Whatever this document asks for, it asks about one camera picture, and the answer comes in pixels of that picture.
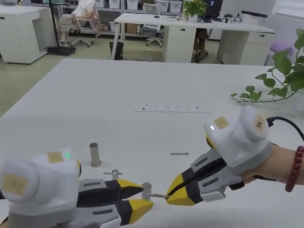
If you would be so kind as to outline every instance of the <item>person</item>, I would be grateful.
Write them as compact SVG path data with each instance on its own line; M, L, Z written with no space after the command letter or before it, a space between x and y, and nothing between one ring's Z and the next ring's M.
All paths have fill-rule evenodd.
M286 184L294 163L295 152L273 144L273 153L266 162L241 175L244 183L249 184L255 180L255 175L260 175ZM296 184L304 185L304 165L301 166ZM8 220L0 225L0 228L8 228L8 222L10 221Z
M197 28L193 50L195 51L194 62L200 63L200 60L208 55L208 52L205 50L206 39L208 37L207 29Z
M58 31L60 36L60 44L62 46L67 45L67 37L69 31L78 27L77 19L91 19L95 9L95 0L80 0L77 8L72 12L72 14L64 14L59 19Z

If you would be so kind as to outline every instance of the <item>white table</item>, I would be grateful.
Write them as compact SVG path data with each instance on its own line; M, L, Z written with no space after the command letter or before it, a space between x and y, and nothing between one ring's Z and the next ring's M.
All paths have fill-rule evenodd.
M196 28L223 30L218 57L225 64L264 65L275 31L259 25L246 23L198 23L177 21L168 16L154 18L154 15L124 13L114 20L118 23L114 37L114 47L118 41L120 27L121 42L124 40L124 25L148 24L165 26L163 55L165 62L191 62Z
M4 62L31 64L56 45L49 8L0 5L0 53Z
M162 74L155 74L154 69ZM64 59L0 118L0 165L8 156L29 158L72 146L82 163L81 178L110 180L103 172L118 169L123 173L120 178L150 182L154 193L165 194L177 174L208 151L202 127L207 114L142 113L134 111L136 106L192 103L203 104L210 111L238 114L242 106L229 94L241 92L249 84L261 87L254 76L267 69ZM257 107L304 128L303 114L280 109L277 104ZM280 122L272 127L269 137L288 148L303 144L292 127ZM99 168L90 166L91 142L99 144ZM186 151L189 156L170 155ZM297 186L287 194L283 184L258 180L235 192L227 189L224 200L195 207L170 206L163 199L153 199L154 208L129 227L302 228L303 191L304 187ZM7 206L0 203L3 218Z

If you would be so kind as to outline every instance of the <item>power strip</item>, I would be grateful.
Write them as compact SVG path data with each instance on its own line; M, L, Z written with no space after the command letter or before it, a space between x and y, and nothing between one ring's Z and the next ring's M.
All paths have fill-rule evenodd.
M202 105L143 104L135 112L208 113L208 110Z

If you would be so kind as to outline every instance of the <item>seated person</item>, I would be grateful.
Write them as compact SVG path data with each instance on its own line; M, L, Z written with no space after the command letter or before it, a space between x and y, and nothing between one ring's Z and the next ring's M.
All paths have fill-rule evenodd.
M91 19L95 9L95 0L80 0L77 8L72 14L64 14L59 20L58 31L60 35L60 44L66 45L68 33L72 28L77 27L77 18Z
M208 37L207 29L197 28L193 50L195 51L194 61L199 63L201 59L208 55L208 52L205 50L206 39Z

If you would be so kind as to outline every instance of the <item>red bead bracelet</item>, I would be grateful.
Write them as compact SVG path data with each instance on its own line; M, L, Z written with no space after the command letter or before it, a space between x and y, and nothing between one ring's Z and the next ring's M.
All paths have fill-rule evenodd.
M287 192L291 192L294 189L296 181L298 180L300 174L300 168L302 165L303 154L304 154L304 147L299 146L295 153L293 168L291 170L288 182L285 186L285 191Z

